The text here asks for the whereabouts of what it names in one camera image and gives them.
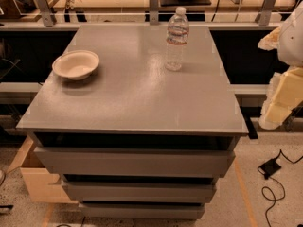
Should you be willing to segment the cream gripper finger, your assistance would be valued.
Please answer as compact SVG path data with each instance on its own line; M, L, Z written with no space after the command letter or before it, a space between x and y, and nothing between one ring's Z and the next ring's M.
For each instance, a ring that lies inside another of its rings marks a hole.
M281 27L277 27L269 34L267 34L265 37L263 37L258 42L258 48L267 51L277 49L280 31L281 31Z
M286 72L274 73L266 92L259 124L274 130L303 102L303 68L290 67Z

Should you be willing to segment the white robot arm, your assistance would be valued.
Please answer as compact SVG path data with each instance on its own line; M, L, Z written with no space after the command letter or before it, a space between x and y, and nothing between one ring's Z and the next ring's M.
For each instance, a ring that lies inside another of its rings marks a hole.
M303 2L282 26L259 41L258 48L276 49L278 59L289 66L270 79L258 121L263 129L274 130L303 102Z

